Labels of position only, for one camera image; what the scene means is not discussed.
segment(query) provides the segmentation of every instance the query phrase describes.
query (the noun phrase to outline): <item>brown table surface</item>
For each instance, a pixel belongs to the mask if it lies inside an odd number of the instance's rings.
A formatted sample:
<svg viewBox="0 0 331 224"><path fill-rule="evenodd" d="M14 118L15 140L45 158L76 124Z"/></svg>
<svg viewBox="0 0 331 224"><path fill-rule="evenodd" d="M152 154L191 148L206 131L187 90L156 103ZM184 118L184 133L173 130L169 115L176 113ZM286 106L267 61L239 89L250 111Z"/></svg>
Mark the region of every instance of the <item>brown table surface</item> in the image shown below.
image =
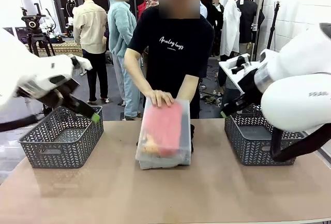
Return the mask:
<svg viewBox="0 0 331 224"><path fill-rule="evenodd" d="M224 121L195 120L190 167L139 169L139 122L105 122L85 166L32 169L0 186L0 223L140 224L331 219L331 172L316 155L289 167L245 167Z"/></svg>

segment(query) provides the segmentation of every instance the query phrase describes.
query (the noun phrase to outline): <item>black pants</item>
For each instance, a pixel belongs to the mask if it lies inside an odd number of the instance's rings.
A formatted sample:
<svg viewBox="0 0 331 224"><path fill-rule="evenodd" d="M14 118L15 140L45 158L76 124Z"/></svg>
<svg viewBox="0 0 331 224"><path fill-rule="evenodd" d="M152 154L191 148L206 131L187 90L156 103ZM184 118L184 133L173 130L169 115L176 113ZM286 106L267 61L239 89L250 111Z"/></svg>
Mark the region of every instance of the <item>black pants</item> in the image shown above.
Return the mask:
<svg viewBox="0 0 331 224"><path fill-rule="evenodd" d="M92 54L83 50L83 57L88 59L93 67L92 70L87 71L89 100L90 101L97 100L97 98L95 97L97 75L100 83L100 97L108 98L108 77L107 77L105 53Z"/></svg>

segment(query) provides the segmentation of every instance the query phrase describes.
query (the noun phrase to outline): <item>jeans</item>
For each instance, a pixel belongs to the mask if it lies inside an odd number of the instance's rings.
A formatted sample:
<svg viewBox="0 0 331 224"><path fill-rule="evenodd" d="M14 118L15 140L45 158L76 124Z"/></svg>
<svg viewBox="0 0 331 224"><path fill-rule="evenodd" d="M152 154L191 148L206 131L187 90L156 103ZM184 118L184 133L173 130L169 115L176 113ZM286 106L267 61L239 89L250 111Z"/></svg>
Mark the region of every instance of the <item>jeans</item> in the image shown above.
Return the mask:
<svg viewBox="0 0 331 224"><path fill-rule="evenodd" d="M107 77L105 53L92 54L83 50L83 57L88 59L92 65L92 70L88 70L86 72L88 87L89 87L89 100L90 101L97 100L97 98L95 97L97 76L99 78L99 83L100 83L100 97L108 98L108 77Z"/></svg>
<svg viewBox="0 0 331 224"><path fill-rule="evenodd" d="M116 56L114 54L113 54L113 58L119 61L123 74L125 102L126 102L124 108L124 116L137 117L139 102L140 102L140 91L137 88L137 86L133 83L133 80L129 72L125 69L124 58Z"/></svg>
<svg viewBox="0 0 331 224"><path fill-rule="evenodd" d="M117 85L119 89L119 94L121 95L121 98L123 101L125 101L125 91L124 91L124 78L122 73L122 67L118 60L118 57L114 54L112 54L113 57L113 63L114 63L114 70L117 80Z"/></svg>

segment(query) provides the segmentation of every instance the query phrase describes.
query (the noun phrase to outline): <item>red fabric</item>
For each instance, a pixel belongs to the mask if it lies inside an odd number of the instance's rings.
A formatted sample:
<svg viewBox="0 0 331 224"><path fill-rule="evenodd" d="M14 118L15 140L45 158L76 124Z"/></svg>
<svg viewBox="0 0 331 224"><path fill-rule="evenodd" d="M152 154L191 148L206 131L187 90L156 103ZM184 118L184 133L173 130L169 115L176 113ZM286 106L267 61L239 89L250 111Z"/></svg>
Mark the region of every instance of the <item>red fabric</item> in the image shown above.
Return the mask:
<svg viewBox="0 0 331 224"><path fill-rule="evenodd" d="M143 11L146 9L146 2L143 2L142 4L140 4L138 6L138 20L141 17L141 14L143 13Z"/></svg>
<svg viewBox="0 0 331 224"><path fill-rule="evenodd" d="M183 107L178 102L171 107L149 107L144 113L144 130L153 137L161 157L176 154L182 131Z"/></svg>

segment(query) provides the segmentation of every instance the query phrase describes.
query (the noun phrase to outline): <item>tiled wall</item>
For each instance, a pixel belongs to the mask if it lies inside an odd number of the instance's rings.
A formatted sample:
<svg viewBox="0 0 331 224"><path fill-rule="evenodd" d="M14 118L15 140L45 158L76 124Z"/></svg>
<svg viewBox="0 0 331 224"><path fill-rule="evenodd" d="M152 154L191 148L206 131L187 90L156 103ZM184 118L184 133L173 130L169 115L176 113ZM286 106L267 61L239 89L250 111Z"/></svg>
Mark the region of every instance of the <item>tiled wall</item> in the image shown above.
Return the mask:
<svg viewBox="0 0 331 224"><path fill-rule="evenodd" d="M280 9L271 49L279 51L296 35L313 25L331 23L331 0L264 0L263 13L266 19L261 26L260 51L268 43L276 1L280 1Z"/></svg>

